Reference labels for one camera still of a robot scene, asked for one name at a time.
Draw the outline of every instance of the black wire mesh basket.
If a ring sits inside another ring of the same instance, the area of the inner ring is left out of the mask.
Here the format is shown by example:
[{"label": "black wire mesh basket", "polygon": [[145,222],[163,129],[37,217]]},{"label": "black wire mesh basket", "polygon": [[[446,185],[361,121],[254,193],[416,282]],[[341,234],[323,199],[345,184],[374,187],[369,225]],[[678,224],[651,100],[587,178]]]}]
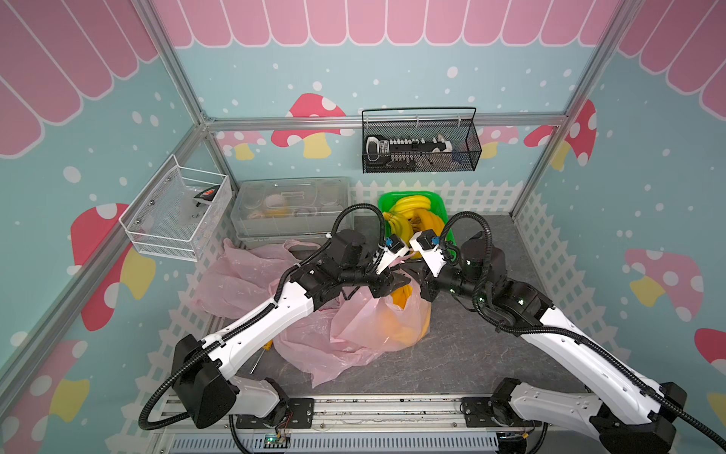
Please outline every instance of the black wire mesh basket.
[{"label": "black wire mesh basket", "polygon": [[454,107],[363,110],[363,173],[475,170],[475,114]]}]

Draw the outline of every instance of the gray countertop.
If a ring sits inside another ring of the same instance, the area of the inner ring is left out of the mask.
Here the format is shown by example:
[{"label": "gray countertop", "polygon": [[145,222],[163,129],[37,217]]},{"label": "gray countertop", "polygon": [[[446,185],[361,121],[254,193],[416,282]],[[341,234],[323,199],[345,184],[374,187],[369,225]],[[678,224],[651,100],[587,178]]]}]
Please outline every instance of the gray countertop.
[{"label": "gray countertop", "polygon": [[[509,216],[487,216],[494,245],[507,257],[509,276],[542,288],[529,256]],[[377,242],[375,217],[358,216],[356,230]],[[471,219],[454,225],[457,243],[480,230]],[[247,376],[254,354],[238,375]],[[448,293],[431,305],[429,332],[416,345],[388,352],[362,367],[343,371],[314,389],[310,375],[300,372],[271,349],[258,364],[255,379],[273,378],[288,394],[489,394],[504,377],[560,392],[580,392],[582,383],[541,350],[467,312]]]}]

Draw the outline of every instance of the screwdriver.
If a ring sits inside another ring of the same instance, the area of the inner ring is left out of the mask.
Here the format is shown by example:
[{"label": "screwdriver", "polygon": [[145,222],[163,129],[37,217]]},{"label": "screwdriver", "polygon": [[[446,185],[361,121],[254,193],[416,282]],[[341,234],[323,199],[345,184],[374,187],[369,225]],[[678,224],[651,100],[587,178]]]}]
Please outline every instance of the screwdriver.
[{"label": "screwdriver", "polygon": [[252,370],[250,370],[250,375],[252,375],[252,372],[255,371],[257,368],[257,364],[260,363],[260,360],[262,359],[262,355],[265,353],[265,350],[270,350],[272,348],[272,341],[268,342],[267,344],[264,344],[262,346],[262,351],[260,352],[260,356],[257,357],[257,360],[255,361],[255,365],[252,366]]}]

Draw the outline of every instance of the small container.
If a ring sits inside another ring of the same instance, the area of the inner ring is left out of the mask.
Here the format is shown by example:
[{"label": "small container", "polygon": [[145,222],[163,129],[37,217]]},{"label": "small container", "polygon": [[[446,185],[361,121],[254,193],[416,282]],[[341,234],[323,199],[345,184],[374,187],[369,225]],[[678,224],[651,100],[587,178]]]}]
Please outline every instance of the small container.
[{"label": "small container", "polygon": [[[288,239],[320,243],[349,205],[347,178],[241,182],[232,208],[237,237],[255,246]],[[347,216],[338,230],[350,228]]]}]

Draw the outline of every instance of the white container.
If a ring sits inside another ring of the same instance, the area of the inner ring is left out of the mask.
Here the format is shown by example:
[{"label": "white container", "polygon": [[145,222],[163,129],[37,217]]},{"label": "white container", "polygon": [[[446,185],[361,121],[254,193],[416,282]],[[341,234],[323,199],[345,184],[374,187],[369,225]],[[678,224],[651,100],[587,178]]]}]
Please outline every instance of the white container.
[{"label": "white container", "polygon": [[[211,202],[194,198],[216,185]],[[140,254],[196,262],[231,198],[227,175],[181,167],[172,155],[119,222]]]}]

